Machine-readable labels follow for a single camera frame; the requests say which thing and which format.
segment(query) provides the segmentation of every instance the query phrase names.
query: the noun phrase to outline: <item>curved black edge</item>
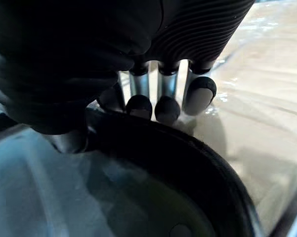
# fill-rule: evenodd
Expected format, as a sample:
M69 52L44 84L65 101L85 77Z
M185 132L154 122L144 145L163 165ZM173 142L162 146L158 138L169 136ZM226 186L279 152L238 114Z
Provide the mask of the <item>curved black edge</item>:
M255 206L232 167L185 133L118 113L88 112L102 151L143 168L188 196L219 237L262 237Z

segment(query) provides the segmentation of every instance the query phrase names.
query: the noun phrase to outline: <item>robotic hand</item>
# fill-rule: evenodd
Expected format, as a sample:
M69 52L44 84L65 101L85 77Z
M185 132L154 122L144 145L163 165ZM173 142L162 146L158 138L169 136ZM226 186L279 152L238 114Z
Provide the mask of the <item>robotic hand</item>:
M106 107L118 71L130 70L133 96L149 97L143 89L147 61L160 61L156 118L175 121L178 62L189 59L182 109L194 115L216 92L215 83L201 76L253 2L0 0L0 108L60 152L82 152L88 144L86 106L97 99ZM208 100L200 108L197 94Z

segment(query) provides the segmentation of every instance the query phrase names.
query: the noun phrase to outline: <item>black rubber rim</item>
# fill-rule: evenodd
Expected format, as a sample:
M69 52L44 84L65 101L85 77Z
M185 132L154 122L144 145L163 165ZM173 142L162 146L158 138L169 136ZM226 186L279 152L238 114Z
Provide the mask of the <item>black rubber rim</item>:
M119 113L90 111L100 149L115 152L188 196L217 236L263 236L245 186L231 166L206 144L170 127Z

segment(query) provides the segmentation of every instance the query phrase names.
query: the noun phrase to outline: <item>ribbed black cover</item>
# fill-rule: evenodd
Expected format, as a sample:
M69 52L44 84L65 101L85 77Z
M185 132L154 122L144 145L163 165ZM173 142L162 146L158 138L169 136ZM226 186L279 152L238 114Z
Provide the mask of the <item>ribbed black cover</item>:
M146 58L163 62L215 60L253 3L254 0L181 1L172 22L153 39Z

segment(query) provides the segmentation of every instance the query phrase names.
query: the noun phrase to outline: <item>chrome cylinder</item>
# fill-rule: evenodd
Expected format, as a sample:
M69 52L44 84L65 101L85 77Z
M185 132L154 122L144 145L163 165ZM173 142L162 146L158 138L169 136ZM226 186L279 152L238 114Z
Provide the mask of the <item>chrome cylinder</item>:
M144 95L149 98L149 76L148 73L137 76L132 73L129 74L130 94Z

